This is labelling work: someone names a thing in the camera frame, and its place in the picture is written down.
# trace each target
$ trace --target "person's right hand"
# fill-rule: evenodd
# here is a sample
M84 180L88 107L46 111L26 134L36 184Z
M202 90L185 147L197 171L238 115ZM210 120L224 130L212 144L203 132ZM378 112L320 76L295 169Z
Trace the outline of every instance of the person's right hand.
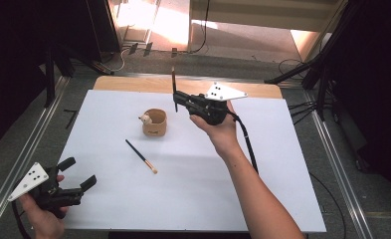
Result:
M235 112L230 101L227 101L227 107L232 113ZM232 150L240 150L236 138L236 123L231 115L227 114L223 122L218 125L209 125L202 118L195 115L191 115L190 118L210 136L217 153L222 158L227 158Z
M58 181L65 177L58 176ZM22 208L27 213L28 220L33 225L36 238L61 238L65 232L65 224L62 219L57 218L53 213L42 210L28 193L19 197ZM68 207L62 207L63 212L68 211Z

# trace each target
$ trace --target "white triangular marker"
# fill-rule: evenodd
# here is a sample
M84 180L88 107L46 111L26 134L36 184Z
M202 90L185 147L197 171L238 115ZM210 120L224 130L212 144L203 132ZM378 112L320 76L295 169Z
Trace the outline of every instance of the white triangular marker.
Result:
M227 86L223 86L215 82L213 86L211 86L210 90L208 90L207 94L205 94L205 99L217 102L224 102L227 100L245 98L247 96L247 93L238 91Z
M17 199L47 179L49 179L49 175L46 173L46 170L44 170L40 163L34 163L15 190L13 190L12 194L8 198L8 201Z

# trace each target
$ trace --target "white paper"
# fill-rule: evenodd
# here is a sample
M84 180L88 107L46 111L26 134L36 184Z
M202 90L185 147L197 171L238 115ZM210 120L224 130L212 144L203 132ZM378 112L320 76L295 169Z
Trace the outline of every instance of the white paper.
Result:
M325 226L285 100L232 101L246 126L260 176L303 232ZM167 113L167 132L148 137L138 119L149 109ZM157 169L154 174L125 142ZM243 133L238 140L249 157ZM97 184L70 208L71 229L247 231L231 178L207 134L174 110L170 94L89 91L60 161L63 188Z

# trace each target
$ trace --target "black stand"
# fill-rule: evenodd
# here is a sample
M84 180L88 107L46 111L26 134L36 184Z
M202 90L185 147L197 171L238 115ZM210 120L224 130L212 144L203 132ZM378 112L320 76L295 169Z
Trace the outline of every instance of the black stand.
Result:
M320 53L315 58L279 77L276 77L272 80L264 80L264 83L278 84L301 72L308 70L301 84L304 89L310 90L316 85L318 80L321 79L319 84L319 89L318 89L318 98L316 100L316 104L317 104L316 110L321 120L324 120L322 110L323 110L324 100L325 100L325 91L328 87L328 81L330 81L329 65L327 64L327 62L330 58L331 51L334 49L334 46L336 46L337 44L338 39L342 35L343 31L346 29L348 24L352 21L358 9L361 8L363 2L364 1L353 1L353 3L351 1L348 2L336 29L334 30L333 34L329 38L327 44L324 46L322 51L320 51Z
M72 77L75 72L75 68L71 63L69 57L73 57L83 64L87 65L97 73L101 75L113 75L112 71L102 68L93 62L87 60L76 51L61 46L55 43L50 44L46 52L46 90L47 98L44 107L47 108L53 102L56 97L55 89L55 64L61 71L62 76Z

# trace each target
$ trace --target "person's left hand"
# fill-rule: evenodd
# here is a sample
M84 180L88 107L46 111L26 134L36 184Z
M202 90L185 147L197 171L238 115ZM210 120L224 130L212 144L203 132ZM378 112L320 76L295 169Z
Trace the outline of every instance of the person's left hand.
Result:
M65 177L59 175L58 181ZM65 232L65 224L62 219L57 218L53 213L42 210L28 193L19 197L22 208L27 213L28 220L33 225L36 238L61 238ZM68 211L68 207L62 207L63 212Z

